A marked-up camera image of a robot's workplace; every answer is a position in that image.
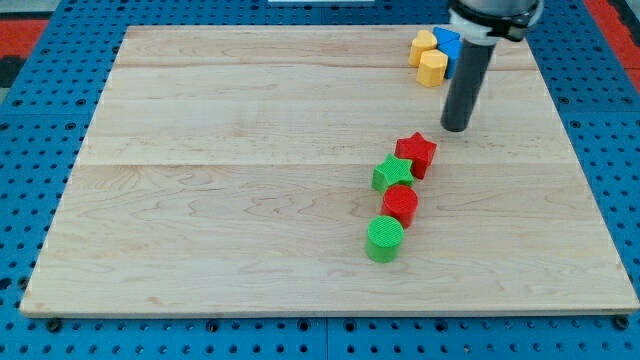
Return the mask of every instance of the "wood grain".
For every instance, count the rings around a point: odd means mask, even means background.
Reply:
[[[419,28],[132,27],[21,303],[33,317],[618,314],[639,307],[526,43],[472,127],[406,64]],[[373,165],[439,144],[396,261]]]

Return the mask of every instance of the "green cylinder block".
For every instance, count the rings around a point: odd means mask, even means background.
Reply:
[[[378,216],[371,220],[367,230],[367,255],[379,263],[393,261],[403,237],[404,229],[398,220],[391,216]]]

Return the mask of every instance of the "toy block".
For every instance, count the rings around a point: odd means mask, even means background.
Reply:
[[[418,194],[405,185],[394,185],[387,189],[382,197],[380,215],[391,216],[398,220],[403,228],[408,228],[418,209]]]
[[[438,46],[435,35],[428,30],[418,31],[418,36],[411,42],[411,52],[409,53],[409,65],[418,67],[420,56],[427,50],[434,50]]]
[[[460,34],[455,31],[443,29],[441,27],[433,28],[433,35],[438,39],[438,44],[444,45],[449,41],[460,41]]]
[[[416,81],[426,87],[440,86],[447,71],[447,55],[440,50],[422,53]]]
[[[444,73],[445,79],[453,78],[453,74],[456,71],[456,64],[460,57],[460,51],[462,50],[462,43],[460,41],[449,41],[448,43],[438,45],[438,50],[442,51],[449,61],[447,62],[447,71]]]
[[[393,154],[388,154],[384,162],[373,169],[371,186],[384,195],[390,186],[413,185],[411,162],[411,160],[398,159]]]
[[[411,173],[418,179],[424,179],[427,168],[431,166],[438,144],[427,141],[416,132],[409,138],[396,142],[396,157],[411,160]]]
[[[365,250],[371,260],[387,263],[398,255],[403,238],[404,229],[398,220],[391,216],[378,216],[369,223]]]

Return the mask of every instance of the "blue block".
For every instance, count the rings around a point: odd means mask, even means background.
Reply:
[[[445,79],[451,79],[456,71],[456,64],[462,50],[462,43],[459,40],[449,41],[442,45],[438,44],[438,50],[442,51],[449,57],[447,62],[447,72],[444,73]]]
[[[446,44],[453,40],[460,41],[460,34],[458,34],[457,32],[443,29],[437,26],[433,28],[433,35],[435,35],[436,39],[438,39],[438,46],[440,44]]]

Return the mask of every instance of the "red cylinder block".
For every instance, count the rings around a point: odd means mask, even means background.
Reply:
[[[411,226],[418,209],[418,194],[406,185],[394,185],[382,197],[381,215],[394,217],[403,228]]]

